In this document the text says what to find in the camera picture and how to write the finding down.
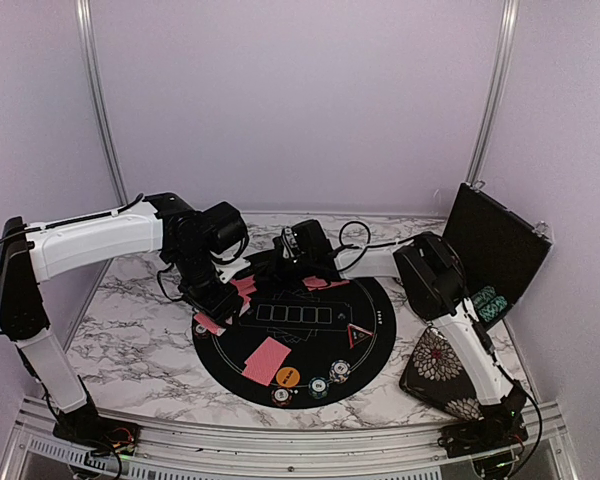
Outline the blue orange chip stack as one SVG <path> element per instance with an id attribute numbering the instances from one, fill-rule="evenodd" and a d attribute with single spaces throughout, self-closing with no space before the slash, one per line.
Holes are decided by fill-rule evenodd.
<path id="1" fill-rule="evenodd" d="M 346 382 L 351 374 L 351 366 L 345 360 L 334 361 L 329 369 L 329 380 L 334 384 Z"/>

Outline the red playing card deck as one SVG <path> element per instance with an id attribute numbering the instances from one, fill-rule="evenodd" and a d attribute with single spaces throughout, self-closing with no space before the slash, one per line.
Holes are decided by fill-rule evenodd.
<path id="1" fill-rule="evenodd" d="M 225 331 L 225 327 L 217 325 L 212 319 L 202 312 L 196 313 L 193 316 L 193 331 L 195 335 L 214 335 L 221 336 Z"/>

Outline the red triangular marker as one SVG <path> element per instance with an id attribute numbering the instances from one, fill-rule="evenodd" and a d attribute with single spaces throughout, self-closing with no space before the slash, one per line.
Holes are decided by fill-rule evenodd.
<path id="1" fill-rule="evenodd" d="M 364 341 L 370 340 L 374 336 L 374 333 L 358 325 L 349 323 L 347 325 L 347 335 L 349 348 L 354 349 Z"/>

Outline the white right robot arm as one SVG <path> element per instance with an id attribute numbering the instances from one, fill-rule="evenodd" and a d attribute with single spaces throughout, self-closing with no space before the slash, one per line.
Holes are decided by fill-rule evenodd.
<path id="1" fill-rule="evenodd" d="M 442 385 L 467 377 L 473 389 L 472 396 L 442 407 L 463 420 L 441 433 L 449 454 L 527 439 L 522 411 L 529 396 L 502 364 L 470 297 L 464 265 L 444 237 L 425 231 L 391 242 L 333 247 L 321 224 L 307 220 L 284 228 L 273 245 L 269 269 L 280 278 L 399 280 L 412 311 L 428 325 L 412 353 L 412 371 Z"/>

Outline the orange big blind button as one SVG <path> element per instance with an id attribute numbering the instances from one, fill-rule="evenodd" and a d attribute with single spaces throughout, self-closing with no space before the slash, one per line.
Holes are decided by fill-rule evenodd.
<path id="1" fill-rule="evenodd" d="M 301 375 L 296 368 L 283 367 L 276 373 L 275 379 L 279 386 L 292 388 L 300 382 Z"/>

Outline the red chip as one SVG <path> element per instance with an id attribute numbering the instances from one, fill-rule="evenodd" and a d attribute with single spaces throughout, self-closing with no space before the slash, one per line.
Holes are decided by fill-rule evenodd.
<path id="1" fill-rule="evenodd" d="M 288 406 L 293 398 L 293 393 L 287 388 L 276 388 L 271 392 L 271 400 L 276 407 Z"/>

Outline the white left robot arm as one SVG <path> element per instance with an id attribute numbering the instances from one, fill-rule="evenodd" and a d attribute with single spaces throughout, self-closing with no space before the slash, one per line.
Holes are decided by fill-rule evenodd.
<path id="1" fill-rule="evenodd" d="M 181 301 L 227 327 L 243 310 L 231 279 L 249 265 L 243 258 L 248 244 L 248 228 L 234 206 L 220 202 L 200 211 L 174 193 L 140 194 L 112 210 L 51 222 L 9 219 L 0 238 L 0 335 L 55 408 L 55 435 L 96 447 L 137 427 L 99 413 L 52 330 L 41 284 L 118 257 L 156 252 L 179 274 Z"/>

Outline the red card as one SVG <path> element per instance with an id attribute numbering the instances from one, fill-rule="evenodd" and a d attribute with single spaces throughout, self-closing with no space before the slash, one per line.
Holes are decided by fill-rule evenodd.
<path id="1" fill-rule="evenodd" d="M 238 290 L 238 294 L 243 298 L 245 303 L 251 301 L 251 295 L 257 291 L 256 282 L 253 276 L 249 276 L 243 279 L 232 279 L 231 284 Z"/>
<path id="2" fill-rule="evenodd" d="M 245 360 L 242 375 L 259 385 L 268 386 L 290 353 L 289 347 L 267 337 Z"/>
<path id="3" fill-rule="evenodd" d="M 308 291 L 327 290 L 331 288 L 341 287 L 349 283 L 348 280 L 332 281 L 322 279 L 316 276 L 304 278 L 302 282 Z"/>

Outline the green chip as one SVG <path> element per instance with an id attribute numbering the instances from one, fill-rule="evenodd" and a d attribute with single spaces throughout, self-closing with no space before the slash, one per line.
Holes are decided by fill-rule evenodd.
<path id="1" fill-rule="evenodd" d="M 322 399 L 328 395 L 329 382 L 324 377 L 314 377 L 308 383 L 308 392 L 314 399 Z"/>

